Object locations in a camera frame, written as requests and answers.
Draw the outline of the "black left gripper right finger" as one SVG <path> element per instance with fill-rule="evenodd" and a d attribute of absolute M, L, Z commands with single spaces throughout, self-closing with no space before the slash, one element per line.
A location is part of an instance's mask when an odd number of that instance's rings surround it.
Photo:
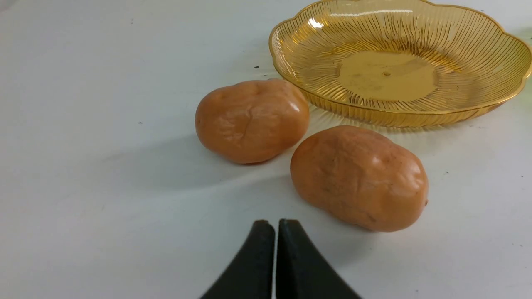
<path fill-rule="evenodd" d="M 359 299 L 314 246 L 301 223 L 280 219 L 276 263 L 278 299 Z"/>

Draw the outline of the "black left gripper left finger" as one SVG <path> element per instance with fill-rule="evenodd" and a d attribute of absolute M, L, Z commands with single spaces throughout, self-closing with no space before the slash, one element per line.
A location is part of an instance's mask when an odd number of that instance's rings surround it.
<path fill-rule="evenodd" d="M 202 299 L 270 299 L 276 233 L 256 220 L 238 253 Z"/>

